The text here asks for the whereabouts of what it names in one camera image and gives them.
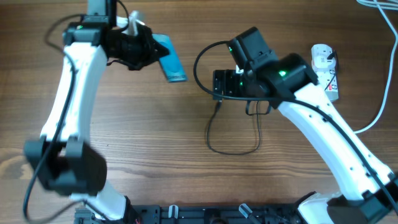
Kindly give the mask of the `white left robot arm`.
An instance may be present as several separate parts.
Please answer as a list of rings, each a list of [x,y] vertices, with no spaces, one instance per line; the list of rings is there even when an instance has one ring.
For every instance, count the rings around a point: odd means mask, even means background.
[[[141,223],[130,200],[107,181],[107,164],[90,146],[90,122],[100,79],[106,67],[120,63],[138,71],[169,49],[154,39],[139,19],[117,16],[121,1],[89,1],[87,12],[66,17],[63,69],[49,118],[37,140],[26,141],[31,182],[82,203],[98,223]]]

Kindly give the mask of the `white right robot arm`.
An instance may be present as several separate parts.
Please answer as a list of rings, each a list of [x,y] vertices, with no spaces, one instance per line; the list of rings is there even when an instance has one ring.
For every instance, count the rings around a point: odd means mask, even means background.
[[[339,186],[303,198],[298,212],[307,223],[376,223],[397,209],[397,176],[355,135],[300,55],[278,58],[255,27],[226,44],[238,71],[225,71],[214,90],[226,99],[268,101],[304,134]]]

